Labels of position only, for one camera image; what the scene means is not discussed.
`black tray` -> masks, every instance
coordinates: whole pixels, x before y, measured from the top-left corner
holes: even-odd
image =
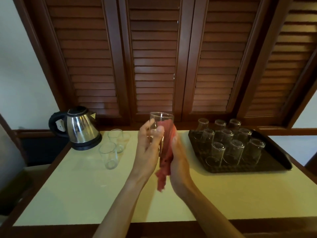
[[[252,137],[263,140],[266,145],[262,151],[261,158],[256,165],[244,164],[241,160],[238,165],[221,164],[218,166],[209,166],[206,162],[206,156],[198,149],[198,144],[194,138],[195,131],[188,132],[189,140],[194,149],[195,155],[204,169],[210,173],[231,173],[231,172],[265,172],[265,171],[286,171],[292,169],[292,163],[289,161],[289,154],[279,147],[268,136],[262,135],[253,130]]]

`electric kettle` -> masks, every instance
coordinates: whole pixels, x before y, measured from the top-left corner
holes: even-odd
[[[102,140],[102,135],[94,127],[96,113],[91,113],[84,106],[77,106],[68,112],[56,112],[50,117],[50,130],[61,137],[67,137],[76,150],[87,150],[95,147]],[[57,128],[56,121],[64,121],[65,132]]]

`kettle spout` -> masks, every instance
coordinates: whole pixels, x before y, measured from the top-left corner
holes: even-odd
[[[90,116],[93,117],[93,119],[96,119],[96,113],[91,114]]]

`black kettle handle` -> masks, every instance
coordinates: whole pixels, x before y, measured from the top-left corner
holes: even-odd
[[[57,125],[56,125],[56,121],[57,120],[64,120],[66,121],[65,117],[67,115],[67,112],[56,112],[56,113],[53,113],[53,115],[50,117],[49,119],[49,128],[50,130],[56,134],[57,136],[61,136],[61,137],[69,137],[67,132],[63,132],[63,131],[60,131],[58,128],[57,128]]]

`white tabletop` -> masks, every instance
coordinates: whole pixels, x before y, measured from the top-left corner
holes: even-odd
[[[317,185],[293,166],[280,173],[210,174],[196,159],[188,131],[178,131],[186,146],[192,179],[228,219],[317,216]],[[137,131],[113,170],[105,169],[98,147],[71,149],[14,226],[100,223],[131,171]],[[104,143],[108,141],[103,135]],[[174,193],[169,179],[156,190],[152,175],[141,192],[132,222],[195,220]]]

